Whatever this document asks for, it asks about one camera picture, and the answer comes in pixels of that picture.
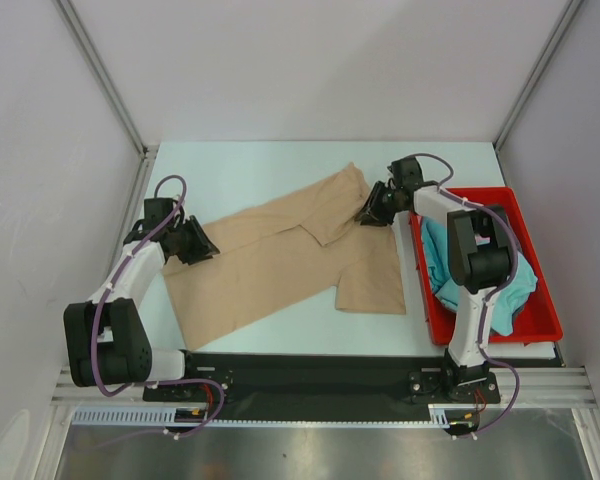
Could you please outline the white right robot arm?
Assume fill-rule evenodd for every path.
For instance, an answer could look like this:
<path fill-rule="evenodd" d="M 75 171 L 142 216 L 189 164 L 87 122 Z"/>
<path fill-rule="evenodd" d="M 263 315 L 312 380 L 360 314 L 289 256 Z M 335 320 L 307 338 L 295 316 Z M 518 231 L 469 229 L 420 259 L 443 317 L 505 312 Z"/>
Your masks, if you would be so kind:
<path fill-rule="evenodd" d="M 389 179 L 374 184 L 355 221 L 384 227 L 409 211 L 446 228 L 459 305 L 436 392 L 464 401 L 484 385 L 496 363 L 487 354 L 488 334 L 496 301 L 517 273 L 516 238 L 504 215 L 451 193 L 442 182 L 425 180 L 415 154 L 393 161 L 388 171 Z"/>

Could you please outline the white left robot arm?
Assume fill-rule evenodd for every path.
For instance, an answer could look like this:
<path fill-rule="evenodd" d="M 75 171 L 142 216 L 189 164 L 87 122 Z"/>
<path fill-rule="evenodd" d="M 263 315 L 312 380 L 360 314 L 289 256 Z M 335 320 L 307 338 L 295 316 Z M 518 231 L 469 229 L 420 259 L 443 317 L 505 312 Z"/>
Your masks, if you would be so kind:
<path fill-rule="evenodd" d="M 71 378 L 78 387 L 165 382 L 177 398 L 194 397 L 201 376 L 186 366 L 181 350 L 151 346 L 139 306 L 166 261 L 185 265 L 219 253 L 197 219 L 186 216 L 180 201 L 166 197 L 144 201 L 144 217 L 123 241 L 121 256 L 104 283 L 88 300 L 73 303 L 63 314 Z"/>

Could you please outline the beige t shirt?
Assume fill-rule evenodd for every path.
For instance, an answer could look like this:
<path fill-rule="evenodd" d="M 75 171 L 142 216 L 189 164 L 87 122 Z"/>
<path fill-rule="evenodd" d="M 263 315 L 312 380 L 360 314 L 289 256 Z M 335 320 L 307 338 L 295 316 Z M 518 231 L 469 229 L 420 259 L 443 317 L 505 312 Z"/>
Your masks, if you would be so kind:
<path fill-rule="evenodd" d="M 339 172 L 204 225 L 210 260 L 172 258 L 163 278 L 185 346 L 196 350 L 335 288 L 347 313 L 406 312 L 393 230 L 355 219 L 370 194 L 363 172 Z"/>

